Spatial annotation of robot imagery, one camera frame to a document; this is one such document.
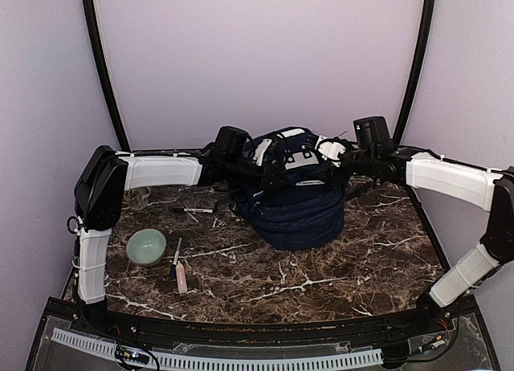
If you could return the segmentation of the navy blue student backpack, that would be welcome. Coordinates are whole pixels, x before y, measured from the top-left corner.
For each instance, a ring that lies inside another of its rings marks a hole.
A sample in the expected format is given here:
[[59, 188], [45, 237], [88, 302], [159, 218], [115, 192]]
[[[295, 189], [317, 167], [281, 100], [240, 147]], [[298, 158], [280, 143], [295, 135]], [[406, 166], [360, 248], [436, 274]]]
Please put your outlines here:
[[[276, 249], [321, 247], [333, 241], [344, 227], [349, 176], [315, 154], [318, 136], [307, 128], [289, 127], [247, 141], [243, 146], [243, 156], [255, 165], [252, 157], [260, 140], [278, 137], [276, 165], [297, 173], [293, 185], [271, 193], [259, 189], [260, 179], [230, 186], [234, 213]], [[263, 169], [266, 165], [256, 166]]]

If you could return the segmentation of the black capped white marker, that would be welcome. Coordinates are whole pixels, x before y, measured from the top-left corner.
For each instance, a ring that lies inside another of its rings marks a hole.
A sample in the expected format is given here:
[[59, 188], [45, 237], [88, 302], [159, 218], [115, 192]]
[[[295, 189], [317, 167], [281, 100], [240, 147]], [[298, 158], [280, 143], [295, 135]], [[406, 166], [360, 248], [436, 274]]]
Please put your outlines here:
[[189, 208], [189, 207], [172, 207], [173, 212], [177, 213], [195, 213], [195, 214], [213, 214], [214, 209], [207, 208]]

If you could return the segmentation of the pink pencil-shaped eraser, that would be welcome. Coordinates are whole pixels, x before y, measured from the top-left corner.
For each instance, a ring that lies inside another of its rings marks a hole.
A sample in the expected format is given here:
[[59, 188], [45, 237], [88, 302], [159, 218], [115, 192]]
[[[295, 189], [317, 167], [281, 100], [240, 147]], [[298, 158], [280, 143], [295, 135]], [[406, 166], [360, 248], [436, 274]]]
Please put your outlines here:
[[177, 290], [180, 295], [188, 292], [188, 284], [186, 278], [186, 269], [181, 262], [178, 262], [175, 267], [175, 276], [177, 280]]

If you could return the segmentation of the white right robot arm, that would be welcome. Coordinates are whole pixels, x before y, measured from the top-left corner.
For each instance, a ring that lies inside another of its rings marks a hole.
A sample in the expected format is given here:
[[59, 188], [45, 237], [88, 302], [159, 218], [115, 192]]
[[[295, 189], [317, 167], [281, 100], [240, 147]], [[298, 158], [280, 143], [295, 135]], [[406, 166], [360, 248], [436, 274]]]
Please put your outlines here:
[[513, 170], [491, 169], [452, 160], [430, 149], [400, 146], [382, 116], [353, 122], [357, 143], [318, 136], [313, 148], [346, 175], [430, 190], [488, 212], [484, 235], [419, 301], [410, 327], [428, 333], [441, 320], [439, 308], [453, 304], [489, 275], [513, 261]]

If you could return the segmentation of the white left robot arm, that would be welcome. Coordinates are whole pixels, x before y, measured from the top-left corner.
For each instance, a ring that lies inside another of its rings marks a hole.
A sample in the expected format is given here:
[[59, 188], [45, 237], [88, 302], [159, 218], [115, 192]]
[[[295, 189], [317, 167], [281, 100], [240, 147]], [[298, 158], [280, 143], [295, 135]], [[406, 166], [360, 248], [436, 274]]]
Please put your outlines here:
[[257, 144], [242, 129], [223, 126], [216, 139], [200, 150], [121, 152], [107, 145], [92, 154], [75, 184], [78, 237], [75, 286], [77, 300], [90, 304], [83, 324], [97, 336], [113, 329], [113, 318], [100, 306], [104, 300], [107, 245], [120, 219], [124, 193], [153, 186], [209, 186], [219, 181], [241, 181], [264, 188], [284, 178], [280, 165], [266, 167], [257, 159]]

